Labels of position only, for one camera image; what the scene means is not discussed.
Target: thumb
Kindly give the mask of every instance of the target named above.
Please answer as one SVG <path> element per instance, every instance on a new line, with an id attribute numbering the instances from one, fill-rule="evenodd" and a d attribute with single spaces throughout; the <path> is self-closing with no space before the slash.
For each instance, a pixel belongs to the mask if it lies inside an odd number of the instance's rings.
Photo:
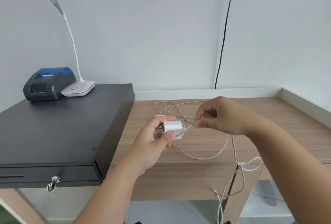
<path id="1" fill-rule="evenodd" d="M 176 132 L 175 131 L 168 131 L 159 140 L 156 142 L 160 148 L 164 148 L 169 144 L 169 142 L 173 141 L 173 139 L 176 137 Z"/>
<path id="2" fill-rule="evenodd" d="M 201 118 L 193 123 L 195 128 L 211 128 L 217 130 L 216 118 Z"/>

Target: lamp base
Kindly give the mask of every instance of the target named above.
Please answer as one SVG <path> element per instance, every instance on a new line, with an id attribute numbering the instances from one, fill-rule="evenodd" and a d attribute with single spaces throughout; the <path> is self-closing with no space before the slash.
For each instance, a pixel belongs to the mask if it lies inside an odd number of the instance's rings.
<path id="1" fill-rule="evenodd" d="M 95 81 L 87 81 L 80 79 L 78 82 L 75 82 L 65 88 L 61 93 L 66 97 L 80 97 L 85 96 L 93 89 L 95 86 Z"/>

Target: person's left hand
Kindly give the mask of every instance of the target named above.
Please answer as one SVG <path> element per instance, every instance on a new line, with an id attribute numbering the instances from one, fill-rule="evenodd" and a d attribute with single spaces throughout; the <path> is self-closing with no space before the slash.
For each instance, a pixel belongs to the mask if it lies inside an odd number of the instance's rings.
<path id="1" fill-rule="evenodd" d="M 138 175 L 155 165 L 162 151 L 171 146 L 171 141 L 176 137 L 175 131 L 168 131 L 162 137 L 156 135 L 155 130 L 165 121 L 174 121 L 175 116 L 159 116 L 153 118 L 138 133 L 124 160 L 135 166 Z"/>

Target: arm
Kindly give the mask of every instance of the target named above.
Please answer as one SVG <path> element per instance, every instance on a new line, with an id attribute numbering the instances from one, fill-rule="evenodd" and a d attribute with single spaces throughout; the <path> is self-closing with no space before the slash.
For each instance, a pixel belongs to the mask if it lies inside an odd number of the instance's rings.
<path id="1" fill-rule="evenodd" d="M 298 223 L 331 223 L 331 171 L 282 128 L 231 99 L 202 104 L 194 126 L 246 135 Z"/>
<path id="2" fill-rule="evenodd" d="M 161 138 L 155 129 L 175 116 L 155 117 L 137 135 L 132 147 L 98 188 L 92 199 L 75 220 L 75 224 L 123 224 L 133 186 L 146 169 L 159 159 L 161 152 L 171 146 L 176 132 L 170 131 Z"/>

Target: hand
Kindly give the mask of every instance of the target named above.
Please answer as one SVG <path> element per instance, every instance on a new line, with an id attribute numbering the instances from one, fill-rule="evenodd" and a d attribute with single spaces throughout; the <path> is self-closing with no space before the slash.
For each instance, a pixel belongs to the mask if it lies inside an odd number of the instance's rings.
<path id="1" fill-rule="evenodd" d="M 232 99 L 220 96 L 200 105 L 193 125 L 233 135 L 247 135 L 259 127 L 261 117 Z"/>
<path id="2" fill-rule="evenodd" d="M 138 133 L 130 150 L 124 157 L 126 161 L 135 166 L 138 175 L 155 165 L 161 152 L 171 146 L 176 137 L 175 131 L 168 131 L 162 137 L 156 135 L 155 130 L 165 121 L 174 121 L 175 116 L 160 116 L 153 118 Z"/>

